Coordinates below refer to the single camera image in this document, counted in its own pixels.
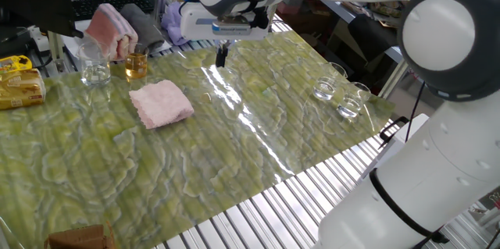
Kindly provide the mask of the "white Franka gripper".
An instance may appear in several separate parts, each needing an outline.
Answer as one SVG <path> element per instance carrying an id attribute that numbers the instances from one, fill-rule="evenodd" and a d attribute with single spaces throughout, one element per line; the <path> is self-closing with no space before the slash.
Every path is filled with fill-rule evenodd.
<path id="1" fill-rule="evenodd" d="M 187 3 L 180 8 L 180 32 L 188 40 L 262 40 L 268 34 L 268 8 L 247 13 L 214 16 L 201 3 Z M 217 45 L 216 67 L 225 65 L 229 41 Z"/>

